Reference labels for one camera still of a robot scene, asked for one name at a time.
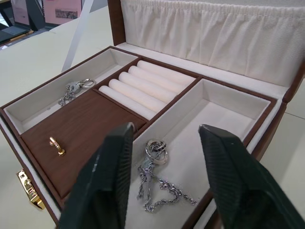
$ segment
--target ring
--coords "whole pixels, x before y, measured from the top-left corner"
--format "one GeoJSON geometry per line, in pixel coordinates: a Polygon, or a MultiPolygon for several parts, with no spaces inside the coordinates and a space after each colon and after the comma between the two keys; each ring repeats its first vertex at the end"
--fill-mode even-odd
{"type": "Polygon", "coordinates": [[[80,88],[89,88],[89,87],[92,87],[93,85],[95,85],[94,80],[85,79],[85,80],[81,81],[80,88]]]}
{"type": "Polygon", "coordinates": [[[166,151],[166,143],[164,141],[160,141],[160,140],[157,140],[157,139],[152,139],[152,140],[149,140],[147,143],[146,143],[146,146],[145,146],[145,151],[146,151],[146,154],[147,156],[149,157],[149,159],[154,162],[155,164],[157,165],[163,165],[167,162],[168,160],[168,153],[166,151]],[[155,159],[152,154],[151,154],[151,146],[152,144],[161,144],[159,145],[156,149],[154,148],[153,150],[156,151],[156,152],[162,152],[164,153],[164,158],[162,160],[157,160],[155,159]]]}

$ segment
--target brass knob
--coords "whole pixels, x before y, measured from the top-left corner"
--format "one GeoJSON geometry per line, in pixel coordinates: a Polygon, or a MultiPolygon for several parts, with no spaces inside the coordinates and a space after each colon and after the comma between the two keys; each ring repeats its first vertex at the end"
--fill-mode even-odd
{"type": "Polygon", "coordinates": [[[53,137],[50,137],[50,145],[57,148],[59,156],[64,156],[66,154],[65,150],[61,148],[61,146],[53,137]]]}

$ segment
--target silver keychain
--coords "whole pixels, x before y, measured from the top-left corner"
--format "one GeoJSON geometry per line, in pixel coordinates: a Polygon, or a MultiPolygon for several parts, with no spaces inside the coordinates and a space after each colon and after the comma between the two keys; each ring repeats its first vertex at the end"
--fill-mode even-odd
{"type": "Polygon", "coordinates": [[[63,97],[58,101],[58,104],[63,107],[66,105],[66,101],[71,102],[75,99],[75,95],[82,89],[89,88],[95,85],[95,81],[92,79],[85,79],[82,81],[72,82],[66,85],[66,91],[63,97]]]}
{"type": "Polygon", "coordinates": [[[153,213],[156,209],[160,208],[163,205],[175,204],[179,201],[180,198],[183,198],[189,201],[192,205],[195,205],[197,202],[192,198],[188,197],[186,194],[178,189],[174,184],[157,177],[153,170],[157,165],[163,165],[168,160],[168,153],[166,151],[166,143],[162,140],[152,139],[146,143],[145,151],[147,157],[141,166],[138,167],[140,175],[140,188],[138,199],[144,199],[144,185],[146,184],[146,200],[144,204],[144,209],[147,212],[153,213]],[[152,203],[151,196],[151,185],[153,181],[157,181],[160,184],[160,189],[167,190],[170,194],[173,195],[173,199],[161,199],[155,203],[152,203]]]}

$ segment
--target jewelry box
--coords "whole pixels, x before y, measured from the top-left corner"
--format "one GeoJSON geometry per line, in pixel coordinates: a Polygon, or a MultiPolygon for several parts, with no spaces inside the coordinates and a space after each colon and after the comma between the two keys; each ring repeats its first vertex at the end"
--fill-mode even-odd
{"type": "MultiPolygon", "coordinates": [[[[4,105],[0,128],[57,223],[78,172],[105,135],[133,122],[126,228],[202,228],[215,205],[198,127],[232,132],[261,159],[303,78],[304,8],[111,0],[109,13],[115,47],[4,105]],[[289,45],[279,49],[283,39],[289,45]],[[125,73],[135,77],[124,79],[125,73]],[[146,84],[140,84],[143,75],[146,84]],[[61,107],[66,85],[85,79],[96,84],[61,107]],[[163,94],[147,82],[163,88],[163,94]],[[180,201],[155,214],[143,210],[137,167],[153,138],[167,143],[169,155],[156,173],[182,188],[195,206],[180,201]]],[[[158,188],[153,191],[154,198],[164,197],[158,188]]]]}

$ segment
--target cream velvet ring roll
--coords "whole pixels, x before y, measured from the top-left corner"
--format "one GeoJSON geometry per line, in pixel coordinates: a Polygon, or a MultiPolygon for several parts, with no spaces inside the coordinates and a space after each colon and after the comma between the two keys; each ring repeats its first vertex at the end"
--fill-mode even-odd
{"type": "Polygon", "coordinates": [[[131,98],[132,100],[138,102],[139,104],[142,104],[148,109],[155,111],[156,113],[161,111],[166,106],[166,103],[156,98],[153,98],[152,96],[144,92],[141,92],[140,90],[134,87],[122,83],[121,81],[112,79],[109,82],[109,87],[131,98]]]}
{"type": "Polygon", "coordinates": [[[166,90],[179,94],[181,91],[185,89],[185,86],[182,86],[178,83],[172,82],[164,77],[158,76],[156,74],[150,73],[146,70],[138,68],[136,66],[131,66],[128,70],[128,73],[139,77],[141,79],[152,82],[166,90]]]}
{"type": "Polygon", "coordinates": [[[156,64],[148,63],[146,61],[139,61],[137,66],[150,73],[162,76],[170,81],[173,81],[175,83],[178,83],[178,84],[181,84],[184,86],[190,85],[195,80],[195,78],[190,77],[188,75],[173,71],[168,68],[158,66],[156,64]]]}
{"type": "Polygon", "coordinates": [[[130,75],[129,73],[122,72],[119,76],[119,80],[167,104],[177,95],[177,93],[165,90],[154,83],[140,79],[139,77],[130,75]]]}
{"type": "Polygon", "coordinates": [[[157,114],[156,112],[146,108],[145,106],[113,90],[110,87],[102,86],[99,88],[99,91],[148,120],[151,120],[157,114]]]}

